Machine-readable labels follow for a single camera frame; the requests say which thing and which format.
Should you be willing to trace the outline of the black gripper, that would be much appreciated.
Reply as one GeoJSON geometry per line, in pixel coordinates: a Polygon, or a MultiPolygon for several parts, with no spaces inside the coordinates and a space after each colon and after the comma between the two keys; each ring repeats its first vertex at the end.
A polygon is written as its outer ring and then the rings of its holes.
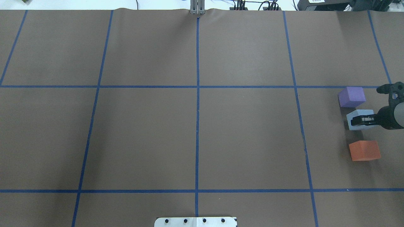
{"type": "Polygon", "coordinates": [[[380,125],[387,130],[403,129],[403,106],[382,107],[375,115],[358,115],[352,118],[352,126],[380,125]]]}

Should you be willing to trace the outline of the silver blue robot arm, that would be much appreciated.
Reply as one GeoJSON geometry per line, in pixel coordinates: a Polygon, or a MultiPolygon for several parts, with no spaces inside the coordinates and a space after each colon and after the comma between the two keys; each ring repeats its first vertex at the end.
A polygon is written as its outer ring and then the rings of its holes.
{"type": "Polygon", "coordinates": [[[404,104],[384,106],[377,113],[371,109],[357,109],[346,115],[349,130],[367,130],[377,125],[387,130],[403,129],[404,104]]]}

